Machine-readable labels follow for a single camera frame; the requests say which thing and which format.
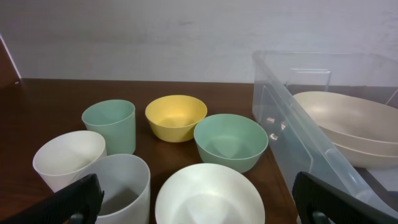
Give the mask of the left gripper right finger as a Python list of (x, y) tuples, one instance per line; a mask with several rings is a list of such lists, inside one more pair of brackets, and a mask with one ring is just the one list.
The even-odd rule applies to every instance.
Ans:
[(292, 196), (304, 224), (397, 224), (394, 218), (308, 172), (299, 172)]

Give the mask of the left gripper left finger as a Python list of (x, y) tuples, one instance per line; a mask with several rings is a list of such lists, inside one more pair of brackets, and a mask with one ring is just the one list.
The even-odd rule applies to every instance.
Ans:
[(1, 223), (86, 223), (97, 220), (104, 191), (96, 174), (88, 174)]

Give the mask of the cream plate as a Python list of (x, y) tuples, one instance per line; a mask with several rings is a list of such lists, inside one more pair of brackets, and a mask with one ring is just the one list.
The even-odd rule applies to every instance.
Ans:
[(354, 167), (366, 169), (385, 169), (397, 166), (397, 156), (380, 156), (350, 149), (334, 143), (334, 146)]

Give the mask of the beige bowl plate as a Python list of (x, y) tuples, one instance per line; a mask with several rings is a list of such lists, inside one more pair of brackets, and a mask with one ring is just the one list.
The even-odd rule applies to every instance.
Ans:
[(397, 155), (397, 109), (339, 93), (306, 91), (294, 99), (340, 146), (381, 156)]

